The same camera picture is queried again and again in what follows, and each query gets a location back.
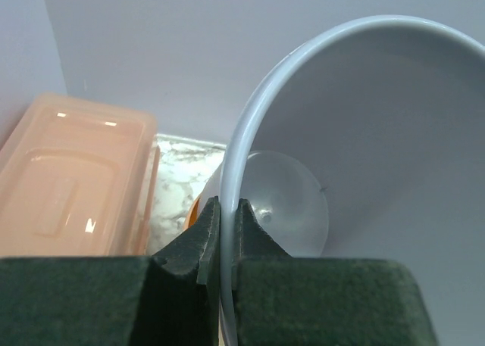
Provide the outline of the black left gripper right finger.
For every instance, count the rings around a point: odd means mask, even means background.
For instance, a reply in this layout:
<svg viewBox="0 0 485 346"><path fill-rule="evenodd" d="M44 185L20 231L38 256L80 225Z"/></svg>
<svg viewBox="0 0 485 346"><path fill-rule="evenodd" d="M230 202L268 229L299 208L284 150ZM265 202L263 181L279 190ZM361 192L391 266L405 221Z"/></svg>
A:
<svg viewBox="0 0 485 346"><path fill-rule="evenodd" d="M392 260L297 258L258 224L235 220L233 299L241 345L435 345L421 290Z"/></svg>

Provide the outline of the light blue plastic bucket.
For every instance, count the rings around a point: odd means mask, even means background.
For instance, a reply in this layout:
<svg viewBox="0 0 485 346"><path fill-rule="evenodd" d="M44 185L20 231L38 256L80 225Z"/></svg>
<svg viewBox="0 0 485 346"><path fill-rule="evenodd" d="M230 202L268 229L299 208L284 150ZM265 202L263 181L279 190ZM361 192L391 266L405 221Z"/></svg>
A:
<svg viewBox="0 0 485 346"><path fill-rule="evenodd" d="M365 17L300 45L262 80L220 177L224 330L251 151L302 162L323 189L322 254L388 257L417 276L443 345L484 343L484 46L441 23Z"/></svg>

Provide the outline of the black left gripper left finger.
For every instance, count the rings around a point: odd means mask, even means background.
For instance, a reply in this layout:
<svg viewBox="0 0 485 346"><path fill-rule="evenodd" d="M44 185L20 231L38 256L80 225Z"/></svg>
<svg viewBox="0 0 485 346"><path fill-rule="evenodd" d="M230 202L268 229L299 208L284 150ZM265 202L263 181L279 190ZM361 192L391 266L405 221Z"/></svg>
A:
<svg viewBox="0 0 485 346"><path fill-rule="evenodd" d="M151 256L1 261L3 345L216 345L221 206Z"/></svg>

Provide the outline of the orange plastic bucket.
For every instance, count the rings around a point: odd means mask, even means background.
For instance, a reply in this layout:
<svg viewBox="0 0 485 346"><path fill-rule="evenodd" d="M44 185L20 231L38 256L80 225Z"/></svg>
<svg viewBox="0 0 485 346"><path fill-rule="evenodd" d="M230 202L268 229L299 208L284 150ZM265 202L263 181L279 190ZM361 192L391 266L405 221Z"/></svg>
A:
<svg viewBox="0 0 485 346"><path fill-rule="evenodd" d="M189 209L189 213L187 214L186 221L184 223L184 229L188 229L197 221L199 213L199 202L200 197L197 197L197 199L194 200L194 202L192 203L192 206Z"/></svg>

